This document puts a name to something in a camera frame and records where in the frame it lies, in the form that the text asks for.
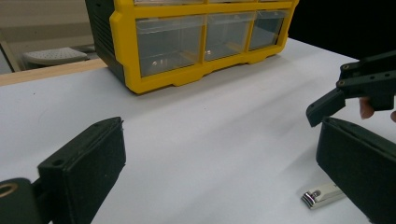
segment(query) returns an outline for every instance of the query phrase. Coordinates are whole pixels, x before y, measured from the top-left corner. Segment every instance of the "hole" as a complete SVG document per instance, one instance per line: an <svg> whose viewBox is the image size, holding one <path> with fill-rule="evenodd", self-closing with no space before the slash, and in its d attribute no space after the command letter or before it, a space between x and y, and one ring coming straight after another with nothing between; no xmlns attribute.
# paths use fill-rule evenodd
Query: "hole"
<svg viewBox="0 0 396 224"><path fill-rule="evenodd" d="M63 161L63 160L57 160L57 161L54 161L54 162L52 163L52 165L54 165L54 166L60 166L60 165L62 165L62 164L64 164L64 161Z"/></svg>
<svg viewBox="0 0 396 224"><path fill-rule="evenodd" d="M0 198L6 197L8 194L14 192L18 188L15 183L7 183L0 186Z"/></svg>

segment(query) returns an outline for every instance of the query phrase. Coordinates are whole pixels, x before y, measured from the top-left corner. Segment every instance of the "white tabletop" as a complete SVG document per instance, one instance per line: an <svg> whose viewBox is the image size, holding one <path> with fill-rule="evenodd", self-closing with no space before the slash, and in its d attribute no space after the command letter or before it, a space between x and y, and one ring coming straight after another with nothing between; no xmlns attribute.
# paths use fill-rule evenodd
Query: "white tabletop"
<svg viewBox="0 0 396 224"><path fill-rule="evenodd" d="M312 211L300 199L331 182L305 110L354 61L289 39L261 63L139 96L106 68L1 87L0 180L36 180L50 154L120 116L127 162L93 223L369 223L349 199ZM346 104L335 117L396 140L389 111L361 120Z"/></svg>

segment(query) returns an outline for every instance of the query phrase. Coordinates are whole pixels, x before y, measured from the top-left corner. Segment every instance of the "black plastic part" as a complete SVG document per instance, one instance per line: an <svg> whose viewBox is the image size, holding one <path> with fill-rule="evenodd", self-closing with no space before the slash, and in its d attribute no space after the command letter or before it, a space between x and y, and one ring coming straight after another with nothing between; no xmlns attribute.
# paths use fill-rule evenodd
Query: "black plastic part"
<svg viewBox="0 0 396 224"><path fill-rule="evenodd" d="M339 89L334 89L311 104L305 113L311 127L315 127L324 117L335 114L344 106L346 106L344 93Z"/></svg>
<svg viewBox="0 0 396 224"><path fill-rule="evenodd" d="M345 106L345 99L367 97L375 111L394 108L396 50L341 66L336 88L306 109L312 127Z"/></svg>
<svg viewBox="0 0 396 224"><path fill-rule="evenodd" d="M125 84L123 66L116 59L110 16L114 12L112 0L86 0L96 53L107 64L111 72Z"/></svg>
<svg viewBox="0 0 396 224"><path fill-rule="evenodd" d="M120 118L93 124L38 165L53 223L91 223L125 164Z"/></svg>
<svg viewBox="0 0 396 224"><path fill-rule="evenodd" d="M44 223L28 179L15 178L0 182L0 223Z"/></svg>
<svg viewBox="0 0 396 224"><path fill-rule="evenodd" d="M394 143L356 124L325 118L317 161L373 223L396 223Z"/></svg>

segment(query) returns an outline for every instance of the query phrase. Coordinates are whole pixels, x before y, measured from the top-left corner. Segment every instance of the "human hand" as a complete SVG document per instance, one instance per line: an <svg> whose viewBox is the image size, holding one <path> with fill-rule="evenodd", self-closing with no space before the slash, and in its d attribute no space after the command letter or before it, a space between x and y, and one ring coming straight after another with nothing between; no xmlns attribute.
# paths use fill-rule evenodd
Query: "human hand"
<svg viewBox="0 0 396 224"><path fill-rule="evenodd" d="M373 114L374 114L374 109L373 107L370 105L370 99L367 97L361 97L359 99L359 103L361 105L361 118L362 119L368 119L370 118ZM396 122L396 111L393 111L390 114L390 118Z"/></svg>

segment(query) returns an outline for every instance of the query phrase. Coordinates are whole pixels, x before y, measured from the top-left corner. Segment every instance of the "black object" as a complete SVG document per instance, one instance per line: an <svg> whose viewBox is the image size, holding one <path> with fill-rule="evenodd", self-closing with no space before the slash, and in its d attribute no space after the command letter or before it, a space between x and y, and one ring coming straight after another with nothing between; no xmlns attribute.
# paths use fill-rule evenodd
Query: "black object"
<svg viewBox="0 0 396 224"><path fill-rule="evenodd" d="M125 162L121 118L99 121L41 162L34 184L0 182L0 223L91 223Z"/></svg>
<svg viewBox="0 0 396 224"><path fill-rule="evenodd" d="M322 121L318 165L375 224L396 223L396 145L340 119Z"/></svg>
<svg viewBox="0 0 396 224"><path fill-rule="evenodd" d="M396 223L396 145L328 116L355 97L369 97L375 110L393 109L395 93L396 50L342 65L336 88L306 109L312 127L322 122L318 165L375 224Z"/></svg>
<svg viewBox="0 0 396 224"><path fill-rule="evenodd" d="M336 88L310 105L306 116L314 127L342 109L345 99L356 97L369 97L375 111L390 110L395 93L396 50L342 65Z"/></svg>
<svg viewBox="0 0 396 224"><path fill-rule="evenodd" d="M113 34L111 34L110 16L115 11L114 0L86 0L85 5L90 18L96 53L111 72L122 83L125 83L123 66L116 59Z"/></svg>

